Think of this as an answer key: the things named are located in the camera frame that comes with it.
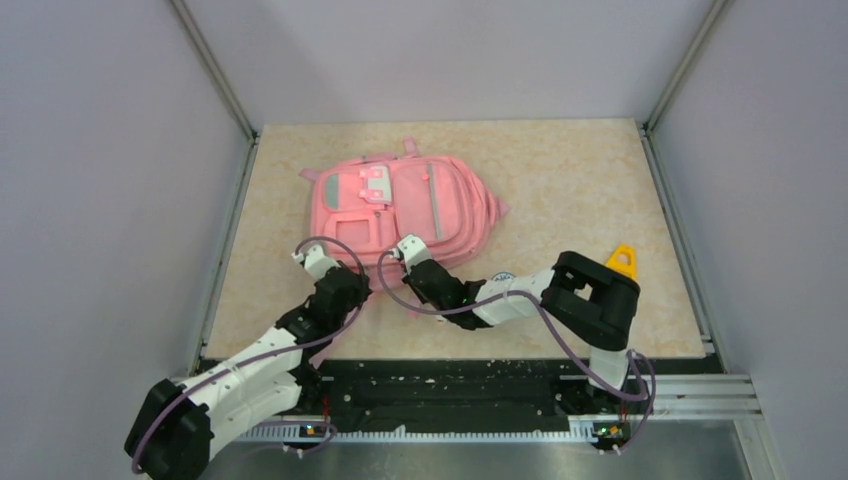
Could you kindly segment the pink student backpack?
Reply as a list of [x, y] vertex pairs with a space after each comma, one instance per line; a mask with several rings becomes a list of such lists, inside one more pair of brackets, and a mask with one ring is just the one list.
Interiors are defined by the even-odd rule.
[[299, 173], [312, 184], [311, 235], [336, 239], [332, 256], [363, 265], [374, 291], [400, 286], [401, 270], [377, 259], [404, 237], [417, 236], [437, 262], [455, 268], [483, 250], [508, 211], [462, 160], [424, 156], [412, 138], [404, 148]]

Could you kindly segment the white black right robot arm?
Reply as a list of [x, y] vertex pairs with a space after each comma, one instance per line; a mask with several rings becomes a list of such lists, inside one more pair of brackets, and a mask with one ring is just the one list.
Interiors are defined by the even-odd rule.
[[432, 258], [402, 268], [419, 312], [469, 331], [538, 317], [593, 387], [627, 401], [650, 395], [647, 383], [638, 393], [624, 390], [635, 364], [628, 344], [641, 294], [632, 278], [574, 251], [546, 270], [500, 281], [462, 281]]

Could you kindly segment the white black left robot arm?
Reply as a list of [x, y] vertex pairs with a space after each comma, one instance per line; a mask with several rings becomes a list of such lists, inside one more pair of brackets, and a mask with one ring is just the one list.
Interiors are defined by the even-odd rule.
[[231, 442], [294, 408], [320, 380], [310, 360], [370, 294], [363, 272], [333, 262], [317, 276], [313, 293], [248, 347], [202, 374], [154, 384], [125, 440], [132, 472], [197, 479]]

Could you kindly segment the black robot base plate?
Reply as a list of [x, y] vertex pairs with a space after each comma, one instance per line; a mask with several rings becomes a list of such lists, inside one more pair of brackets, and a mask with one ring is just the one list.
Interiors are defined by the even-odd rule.
[[327, 360], [285, 416], [329, 420], [341, 433], [566, 431], [571, 415], [634, 419], [646, 401], [592, 387], [566, 359]]

